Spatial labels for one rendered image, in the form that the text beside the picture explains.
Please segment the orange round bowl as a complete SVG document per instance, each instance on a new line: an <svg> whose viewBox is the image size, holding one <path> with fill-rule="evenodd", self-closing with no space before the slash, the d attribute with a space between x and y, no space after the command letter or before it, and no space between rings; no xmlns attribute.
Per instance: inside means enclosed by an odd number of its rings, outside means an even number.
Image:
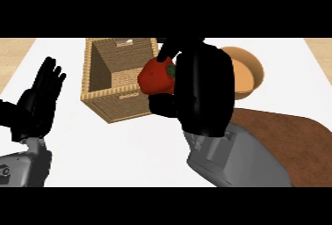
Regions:
<svg viewBox="0 0 332 225"><path fill-rule="evenodd" d="M223 47L233 64L235 99L245 99L263 84L263 64L255 55L239 47Z"/></svg>

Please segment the brown wooden cutting board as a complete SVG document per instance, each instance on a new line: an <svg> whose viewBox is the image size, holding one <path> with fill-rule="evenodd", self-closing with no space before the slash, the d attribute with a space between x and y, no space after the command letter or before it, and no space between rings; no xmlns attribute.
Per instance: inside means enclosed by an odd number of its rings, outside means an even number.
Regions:
<svg viewBox="0 0 332 225"><path fill-rule="evenodd" d="M241 108L233 110L230 122L258 138L297 187L332 187L332 132L319 122Z"/></svg>

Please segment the tall wicker basket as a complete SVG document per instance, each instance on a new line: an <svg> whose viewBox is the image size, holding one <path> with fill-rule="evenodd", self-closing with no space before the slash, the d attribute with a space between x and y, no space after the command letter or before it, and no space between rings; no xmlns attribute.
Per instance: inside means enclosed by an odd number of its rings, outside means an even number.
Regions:
<svg viewBox="0 0 332 225"><path fill-rule="evenodd" d="M80 100L108 123L151 114L137 76L158 55L155 38L87 38Z"/></svg>

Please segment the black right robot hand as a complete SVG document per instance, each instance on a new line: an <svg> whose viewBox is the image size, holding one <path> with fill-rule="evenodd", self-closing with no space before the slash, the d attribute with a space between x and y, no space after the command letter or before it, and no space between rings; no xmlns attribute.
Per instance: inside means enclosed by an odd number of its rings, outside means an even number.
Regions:
<svg viewBox="0 0 332 225"><path fill-rule="evenodd" d="M157 57L177 58L173 94L149 96L151 112L177 118L183 130L223 137L235 106L235 75L230 56L204 38L164 38Z"/></svg>

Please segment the red bell pepper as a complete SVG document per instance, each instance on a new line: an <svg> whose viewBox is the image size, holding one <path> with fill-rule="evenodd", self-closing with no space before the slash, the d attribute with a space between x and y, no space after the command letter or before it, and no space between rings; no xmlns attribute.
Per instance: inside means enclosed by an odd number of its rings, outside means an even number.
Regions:
<svg viewBox="0 0 332 225"><path fill-rule="evenodd" d="M155 95L174 93L176 78L168 75L168 66L174 66L170 57L167 57L164 62L158 62L157 58L154 58L146 63L137 77L137 83L143 94Z"/></svg>

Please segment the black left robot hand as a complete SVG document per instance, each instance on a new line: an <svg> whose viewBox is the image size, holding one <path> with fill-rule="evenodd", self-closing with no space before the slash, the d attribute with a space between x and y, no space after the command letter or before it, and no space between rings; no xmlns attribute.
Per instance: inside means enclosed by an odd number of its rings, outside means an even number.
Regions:
<svg viewBox="0 0 332 225"><path fill-rule="evenodd" d="M67 74L47 57L30 89L15 104L0 99L0 126L10 128L12 141L30 137L43 139L53 125L56 103Z"/></svg>

